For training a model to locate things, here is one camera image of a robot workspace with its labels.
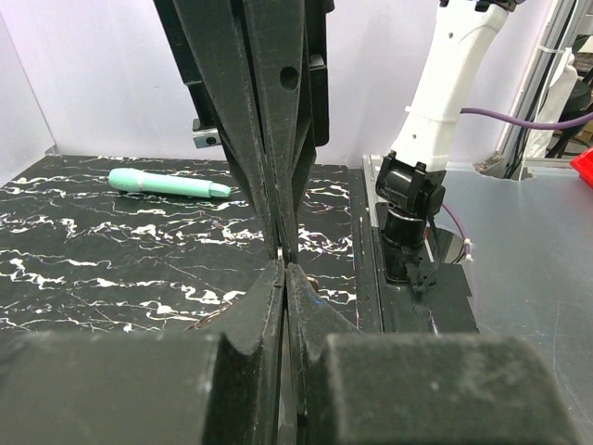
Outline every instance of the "round hole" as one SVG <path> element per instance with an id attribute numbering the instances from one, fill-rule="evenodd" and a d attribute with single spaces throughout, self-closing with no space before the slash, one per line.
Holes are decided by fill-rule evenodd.
<path id="1" fill-rule="evenodd" d="M 298 71 L 293 67 L 282 68 L 280 71 L 280 84 L 284 90 L 295 90 L 298 86 Z"/>

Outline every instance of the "marble tabletop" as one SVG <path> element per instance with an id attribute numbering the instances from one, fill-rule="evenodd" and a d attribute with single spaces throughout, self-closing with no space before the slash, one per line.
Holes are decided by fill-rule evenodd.
<path id="1" fill-rule="evenodd" d="M 229 199 L 121 194 L 111 169 L 213 180 Z M 299 262 L 357 323 L 347 168 L 315 166 Z M 0 330 L 185 329 L 230 307 L 267 256 L 225 162 L 47 156 L 0 189 Z"/>

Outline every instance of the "green marker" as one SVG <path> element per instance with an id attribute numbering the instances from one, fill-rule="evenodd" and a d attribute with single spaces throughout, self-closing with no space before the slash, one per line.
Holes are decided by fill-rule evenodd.
<path id="1" fill-rule="evenodd" d="M 146 173 L 136 169 L 114 169 L 109 185 L 124 192 L 152 192 L 184 197 L 228 197 L 231 187 L 202 179 Z"/>

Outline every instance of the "red object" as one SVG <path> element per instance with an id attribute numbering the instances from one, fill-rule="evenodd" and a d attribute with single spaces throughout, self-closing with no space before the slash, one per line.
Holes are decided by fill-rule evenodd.
<path id="1" fill-rule="evenodd" d="M 571 160 L 571 165 L 579 172 L 581 179 L 593 188 L 593 148 Z"/>

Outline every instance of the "white wall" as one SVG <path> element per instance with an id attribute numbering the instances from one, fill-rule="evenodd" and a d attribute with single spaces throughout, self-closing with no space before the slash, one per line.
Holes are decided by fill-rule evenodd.
<path id="1" fill-rule="evenodd" d="M 432 40 L 436 0 L 335 0 L 330 14 L 332 141 L 319 162 L 385 153 Z M 511 15 L 468 105 L 509 111 L 550 0 Z M 151 0 L 0 0 L 0 12 L 57 141 L 68 154 L 219 157 L 191 139 L 193 105 Z M 502 125 L 464 117 L 453 160 L 479 161 Z"/>
<path id="2" fill-rule="evenodd" d="M 0 15 L 0 185 L 54 144 Z"/>

